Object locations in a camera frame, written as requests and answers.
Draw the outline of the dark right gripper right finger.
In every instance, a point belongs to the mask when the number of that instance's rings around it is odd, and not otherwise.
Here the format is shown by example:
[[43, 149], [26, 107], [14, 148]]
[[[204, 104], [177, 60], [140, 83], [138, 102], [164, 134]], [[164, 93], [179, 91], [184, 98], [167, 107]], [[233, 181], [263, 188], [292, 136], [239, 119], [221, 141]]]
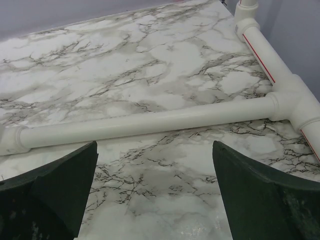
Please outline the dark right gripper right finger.
[[251, 159], [220, 141], [214, 169], [234, 240], [318, 240], [320, 184]]

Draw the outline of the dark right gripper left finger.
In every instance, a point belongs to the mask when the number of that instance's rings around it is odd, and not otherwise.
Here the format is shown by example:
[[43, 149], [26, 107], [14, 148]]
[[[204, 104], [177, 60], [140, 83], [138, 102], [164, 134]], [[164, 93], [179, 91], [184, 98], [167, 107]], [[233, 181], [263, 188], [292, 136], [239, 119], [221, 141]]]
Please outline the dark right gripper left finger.
[[55, 161], [0, 182], [2, 240], [78, 237], [98, 161], [92, 141]]

